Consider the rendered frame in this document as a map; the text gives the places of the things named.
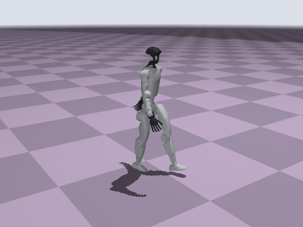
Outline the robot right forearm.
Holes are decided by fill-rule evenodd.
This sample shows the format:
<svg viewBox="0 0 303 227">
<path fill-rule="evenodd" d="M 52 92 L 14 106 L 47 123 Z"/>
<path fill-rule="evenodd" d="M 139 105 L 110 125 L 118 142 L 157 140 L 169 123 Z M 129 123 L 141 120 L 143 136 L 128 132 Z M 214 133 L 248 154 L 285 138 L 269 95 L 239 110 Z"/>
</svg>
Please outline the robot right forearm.
<svg viewBox="0 0 303 227">
<path fill-rule="evenodd" d="M 148 116 L 152 116 L 152 108 L 151 108 L 151 103 L 150 103 L 150 99 L 149 98 L 146 98 L 146 93 L 143 92 L 142 93 L 142 99 L 143 99 L 143 103 L 144 103 L 144 106 L 145 106 L 145 110 L 148 114 Z"/>
</svg>

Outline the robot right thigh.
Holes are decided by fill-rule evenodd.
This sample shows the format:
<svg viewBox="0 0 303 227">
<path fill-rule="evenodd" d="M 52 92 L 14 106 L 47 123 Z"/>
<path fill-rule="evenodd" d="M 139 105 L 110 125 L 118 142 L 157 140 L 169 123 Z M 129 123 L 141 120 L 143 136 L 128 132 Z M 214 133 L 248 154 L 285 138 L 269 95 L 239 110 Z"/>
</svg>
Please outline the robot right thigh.
<svg viewBox="0 0 303 227">
<path fill-rule="evenodd" d="M 144 143 L 146 143 L 150 134 L 150 119 L 148 118 L 145 109 L 142 109 L 140 112 L 136 114 L 136 119 L 141 122 L 139 126 L 140 136 L 137 139 L 140 140 L 141 145 L 143 146 Z"/>
</svg>

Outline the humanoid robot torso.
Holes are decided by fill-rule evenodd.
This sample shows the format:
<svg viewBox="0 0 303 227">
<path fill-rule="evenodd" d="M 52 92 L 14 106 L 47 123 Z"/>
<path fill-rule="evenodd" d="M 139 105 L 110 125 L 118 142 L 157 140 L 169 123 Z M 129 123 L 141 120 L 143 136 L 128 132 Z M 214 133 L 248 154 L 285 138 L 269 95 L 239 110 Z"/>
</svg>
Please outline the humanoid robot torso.
<svg viewBox="0 0 303 227">
<path fill-rule="evenodd" d="M 154 97 L 157 96 L 158 90 L 159 90 L 159 84 L 160 84 L 160 77 L 161 77 L 161 70 L 160 67 L 155 65 L 156 68 L 152 68 L 153 65 L 150 65 L 149 67 L 144 67 L 143 70 L 149 70 L 150 77 L 148 79 L 148 91 L 151 93 L 150 103 L 152 111 L 156 111 L 157 104 L 154 102 Z M 142 71 L 143 71 L 142 70 Z M 141 89 L 142 91 L 142 89 Z M 145 109 L 144 103 L 142 104 L 142 109 Z"/>
</svg>

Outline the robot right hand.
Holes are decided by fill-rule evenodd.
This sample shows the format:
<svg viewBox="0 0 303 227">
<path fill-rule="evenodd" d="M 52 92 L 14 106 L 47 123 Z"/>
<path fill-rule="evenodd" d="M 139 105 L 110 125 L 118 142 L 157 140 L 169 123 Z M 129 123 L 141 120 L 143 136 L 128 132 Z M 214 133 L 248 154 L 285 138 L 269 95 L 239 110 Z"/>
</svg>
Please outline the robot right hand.
<svg viewBox="0 0 303 227">
<path fill-rule="evenodd" d="M 155 118 L 155 115 L 154 115 L 154 112 L 152 111 L 152 116 L 148 117 L 150 119 L 150 125 L 151 125 L 151 129 L 152 131 L 154 132 L 154 130 L 156 131 L 156 129 L 159 131 L 159 129 L 161 130 L 160 126 L 158 125 L 158 122 L 162 125 L 162 123 L 157 120 L 157 118 Z M 156 126 L 156 129 L 155 129 L 155 126 Z M 158 127 L 159 129 L 158 129 Z M 154 127 L 154 130 L 153 130 L 153 127 Z M 157 131 L 156 131 L 157 132 Z"/>
</svg>

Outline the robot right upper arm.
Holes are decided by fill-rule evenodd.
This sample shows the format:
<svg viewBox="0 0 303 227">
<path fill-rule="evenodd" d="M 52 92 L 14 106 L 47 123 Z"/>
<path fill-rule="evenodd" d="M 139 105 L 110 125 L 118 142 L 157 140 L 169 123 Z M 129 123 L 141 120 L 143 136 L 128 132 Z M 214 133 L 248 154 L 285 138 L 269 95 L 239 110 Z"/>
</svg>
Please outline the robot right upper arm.
<svg viewBox="0 0 303 227">
<path fill-rule="evenodd" d="M 148 79 L 150 77 L 149 70 L 143 70 L 140 72 L 140 78 L 141 78 L 141 87 L 142 87 L 142 93 L 146 93 L 146 98 L 151 97 L 150 91 L 148 91 Z"/>
</svg>

